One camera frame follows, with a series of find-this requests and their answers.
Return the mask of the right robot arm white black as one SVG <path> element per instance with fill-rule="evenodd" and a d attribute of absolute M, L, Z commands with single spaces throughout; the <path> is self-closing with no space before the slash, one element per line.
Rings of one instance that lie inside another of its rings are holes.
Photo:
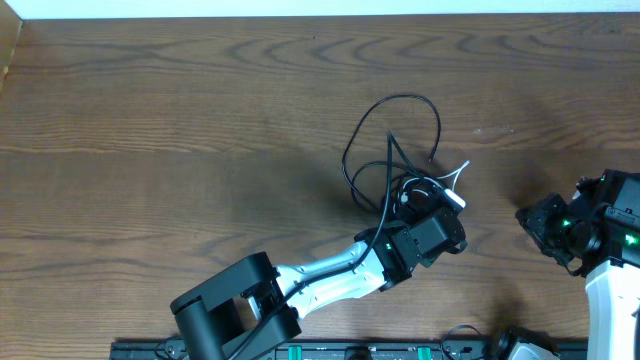
<path fill-rule="evenodd" d="M 639 175 L 606 169 L 581 178 L 566 202 L 551 193 L 516 211 L 540 252 L 586 279 L 589 359 L 639 357 Z"/>

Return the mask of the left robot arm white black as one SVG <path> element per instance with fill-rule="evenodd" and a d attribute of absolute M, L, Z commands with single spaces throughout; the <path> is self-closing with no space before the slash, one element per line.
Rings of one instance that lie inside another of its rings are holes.
<path fill-rule="evenodd" d="M 430 267 L 443 253 L 464 250 L 453 190 L 405 191 L 393 220 L 354 238 L 329 258 L 303 265 L 252 254 L 177 297 L 170 305 L 192 359 L 256 359 L 300 334 L 311 312 L 345 299 L 384 292 Z"/>

